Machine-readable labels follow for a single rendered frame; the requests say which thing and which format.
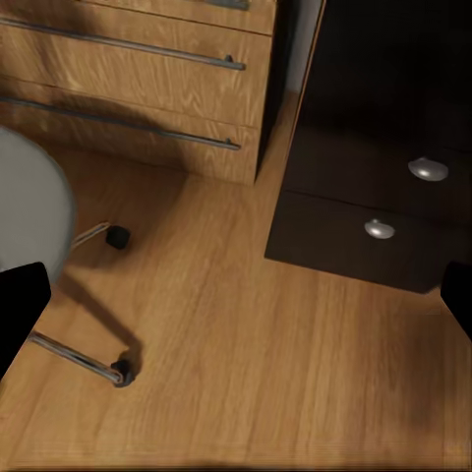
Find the swivel chair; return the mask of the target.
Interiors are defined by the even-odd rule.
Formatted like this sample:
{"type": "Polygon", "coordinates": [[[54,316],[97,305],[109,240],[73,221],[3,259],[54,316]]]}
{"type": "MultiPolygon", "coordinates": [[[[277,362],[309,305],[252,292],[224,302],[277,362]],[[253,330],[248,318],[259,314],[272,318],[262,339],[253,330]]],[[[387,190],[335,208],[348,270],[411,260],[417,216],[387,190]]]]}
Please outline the swivel chair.
{"type": "MultiPolygon", "coordinates": [[[[36,143],[0,124],[0,272],[42,262],[54,291],[69,254],[107,231],[107,243],[123,248],[131,232],[101,221],[75,236],[77,206],[60,165],[36,143]]],[[[28,340],[77,363],[116,387],[136,379],[129,359],[103,365],[40,331],[28,340]]]]}

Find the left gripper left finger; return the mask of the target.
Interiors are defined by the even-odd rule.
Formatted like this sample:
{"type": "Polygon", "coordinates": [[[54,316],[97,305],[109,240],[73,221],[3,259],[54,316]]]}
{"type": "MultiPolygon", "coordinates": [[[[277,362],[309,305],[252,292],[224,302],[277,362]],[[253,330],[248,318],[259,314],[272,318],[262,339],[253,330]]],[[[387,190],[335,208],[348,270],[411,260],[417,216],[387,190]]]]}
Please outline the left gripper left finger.
{"type": "Polygon", "coordinates": [[[42,262],[0,272],[0,380],[28,339],[51,295],[42,262]]]}

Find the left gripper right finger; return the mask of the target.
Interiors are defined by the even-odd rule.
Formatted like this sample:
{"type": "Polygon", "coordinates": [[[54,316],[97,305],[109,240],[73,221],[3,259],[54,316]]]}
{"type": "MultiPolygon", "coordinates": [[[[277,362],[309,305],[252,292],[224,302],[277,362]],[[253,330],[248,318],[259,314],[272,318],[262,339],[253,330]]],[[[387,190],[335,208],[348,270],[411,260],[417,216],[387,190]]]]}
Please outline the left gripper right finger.
{"type": "Polygon", "coordinates": [[[472,265],[450,262],[442,280],[441,296],[472,341],[472,265]]]}

